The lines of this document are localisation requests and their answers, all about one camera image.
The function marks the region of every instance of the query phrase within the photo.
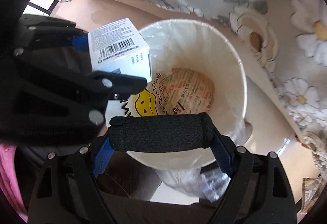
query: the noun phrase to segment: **floral tablecloth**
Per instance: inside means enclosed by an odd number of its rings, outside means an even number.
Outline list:
[[[266,71],[327,176],[327,5],[324,0],[146,0],[229,27]]]

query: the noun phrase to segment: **paper packaging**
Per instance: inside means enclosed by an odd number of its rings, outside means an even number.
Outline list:
[[[88,33],[93,71],[144,77],[151,82],[149,45],[129,18]]]

